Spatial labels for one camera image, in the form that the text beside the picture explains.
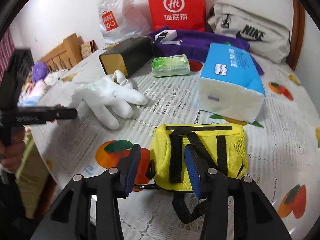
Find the person's left hand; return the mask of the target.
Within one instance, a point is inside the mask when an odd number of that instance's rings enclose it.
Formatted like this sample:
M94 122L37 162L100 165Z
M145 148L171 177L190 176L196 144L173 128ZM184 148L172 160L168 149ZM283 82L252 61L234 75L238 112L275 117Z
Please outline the person's left hand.
M1 166L9 172L15 173L22 163L23 152L25 150L24 136L25 129L21 127L11 136L10 146L5 146L1 142L1 156L3 156Z

